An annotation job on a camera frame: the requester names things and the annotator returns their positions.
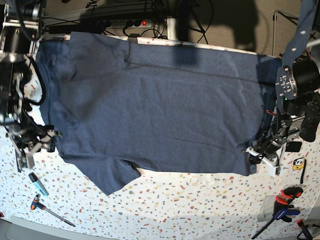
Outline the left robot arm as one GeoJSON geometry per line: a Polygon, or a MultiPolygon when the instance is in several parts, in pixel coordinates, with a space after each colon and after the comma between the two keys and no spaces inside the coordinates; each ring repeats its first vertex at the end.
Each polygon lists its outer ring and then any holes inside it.
{"type": "Polygon", "coordinates": [[[310,38],[320,30],[320,2],[301,3],[296,32],[287,44],[275,79],[275,106],[266,109],[267,128],[243,150],[252,165],[265,164],[275,177],[281,172],[278,150],[284,152],[300,137],[312,143],[320,123],[320,40],[310,38]]]}

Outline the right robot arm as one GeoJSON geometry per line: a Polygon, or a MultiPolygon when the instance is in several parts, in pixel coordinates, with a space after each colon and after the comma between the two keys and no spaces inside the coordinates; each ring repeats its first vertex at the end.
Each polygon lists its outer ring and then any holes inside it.
{"type": "Polygon", "coordinates": [[[7,0],[0,33],[0,124],[11,140],[18,171],[32,169],[33,155],[45,149],[52,153],[60,135],[53,125],[40,125],[29,115],[33,106],[46,98],[46,87],[33,58],[41,38],[45,0],[7,0]],[[25,96],[25,85],[36,76],[42,91],[41,99],[25,96]]]}

